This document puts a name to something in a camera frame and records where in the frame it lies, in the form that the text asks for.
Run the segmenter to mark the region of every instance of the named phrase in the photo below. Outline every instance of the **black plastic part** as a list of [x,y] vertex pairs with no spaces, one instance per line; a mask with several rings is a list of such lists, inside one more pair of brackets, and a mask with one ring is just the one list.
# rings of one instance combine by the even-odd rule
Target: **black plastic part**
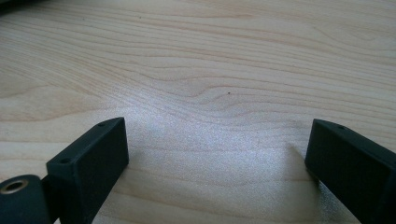
[[123,118],[95,125],[47,162],[48,175],[0,184],[0,223],[92,223],[129,162]]
[[38,176],[20,175],[0,184],[0,223],[51,223]]
[[128,162],[123,118],[97,124],[47,162],[62,195],[61,222],[91,223]]
[[396,223],[396,154],[315,119],[305,165],[361,223]]

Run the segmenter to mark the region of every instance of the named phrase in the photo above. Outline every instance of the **hole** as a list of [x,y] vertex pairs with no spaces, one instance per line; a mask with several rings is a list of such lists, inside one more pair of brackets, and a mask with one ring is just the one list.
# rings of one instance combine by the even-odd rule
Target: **hole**
[[70,159],[69,159],[69,158],[61,159],[61,163],[63,163],[63,164],[69,163],[69,162],[70,162]]
[[7,184],[6,186],[4,186],[0,192],[2,194],[11,194],[11,193],[15,193],[21,189],[24,189],[28,184],[28,181],[25,179],[22,180],[16,180],[14,182],[11,182],[9,184]]

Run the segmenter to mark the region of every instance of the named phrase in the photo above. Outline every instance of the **metal ring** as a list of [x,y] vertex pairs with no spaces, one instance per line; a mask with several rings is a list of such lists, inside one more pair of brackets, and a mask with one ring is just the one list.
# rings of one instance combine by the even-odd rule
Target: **metal ring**
[[17,191],[20,191],[21,189],[24,189],[28,185],[29,181],[25,179],[20,179],[20,180],[15,180],[12,181],[11,183],[5,185],[0,189],[0,193],[2,194],[12,194]]

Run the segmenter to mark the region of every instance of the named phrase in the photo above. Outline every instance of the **light wood surface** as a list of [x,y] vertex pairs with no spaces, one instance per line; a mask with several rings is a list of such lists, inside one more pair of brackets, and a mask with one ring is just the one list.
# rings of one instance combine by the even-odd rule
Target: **light wood surface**
[[395,36],[381,0],[17,8],[0,16],[0,181],[125,117],[131,163],[94,223],[357,223],[304,155],[313,118],[396,151]]

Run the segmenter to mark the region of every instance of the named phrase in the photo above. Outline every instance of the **black plastic bracket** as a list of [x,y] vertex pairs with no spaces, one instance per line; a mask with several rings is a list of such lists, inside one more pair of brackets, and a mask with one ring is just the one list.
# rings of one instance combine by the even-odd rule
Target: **black plastic bracket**
[[361,223],[396,223],[396,154],[315,119],[305,165]]
[[124,118],[103,121],[47,162],[0,184],[0,223],[92,223],[129,163]]

